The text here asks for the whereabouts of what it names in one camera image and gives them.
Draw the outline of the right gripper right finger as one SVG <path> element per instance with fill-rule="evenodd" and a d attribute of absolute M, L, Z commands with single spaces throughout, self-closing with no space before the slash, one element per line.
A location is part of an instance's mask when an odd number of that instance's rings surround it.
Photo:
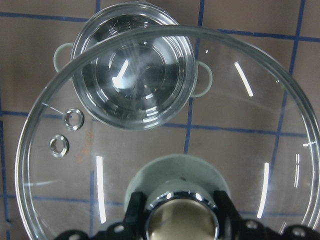
<path fill-rule="evenodd" d="M 214 191 L 213 200 L 217 207 L 219 238 L 221 240 L 236 240 L 240 230 L 240 214 L 225 191 Z"/>

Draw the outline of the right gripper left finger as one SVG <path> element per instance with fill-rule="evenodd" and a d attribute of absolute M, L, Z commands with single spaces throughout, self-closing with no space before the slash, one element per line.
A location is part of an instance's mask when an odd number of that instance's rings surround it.
<path fill-rule="evenodd" d="M 127 240 L 139 240 L 144 236 L 146 201 L 147 197 L 142 191 L 135 191 L 130 196 L 123 219 Z"/>

